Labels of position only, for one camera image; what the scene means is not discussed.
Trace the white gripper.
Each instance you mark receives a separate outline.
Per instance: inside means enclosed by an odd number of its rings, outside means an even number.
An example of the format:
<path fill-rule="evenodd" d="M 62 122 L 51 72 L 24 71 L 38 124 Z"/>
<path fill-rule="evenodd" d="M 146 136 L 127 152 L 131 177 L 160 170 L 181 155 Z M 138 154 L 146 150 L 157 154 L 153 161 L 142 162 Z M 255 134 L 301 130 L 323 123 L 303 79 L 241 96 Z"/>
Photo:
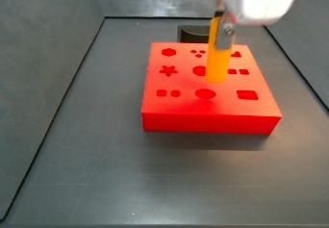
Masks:
<path fill-rule="evenodd" d="M 224 0 L 233 22 L 242 25 L 275 24 L 288 13 L 295 0 Z M 216 34 L 216 49 L 232 48 L 236 28 L 229 18 L 222 18 Z"/>

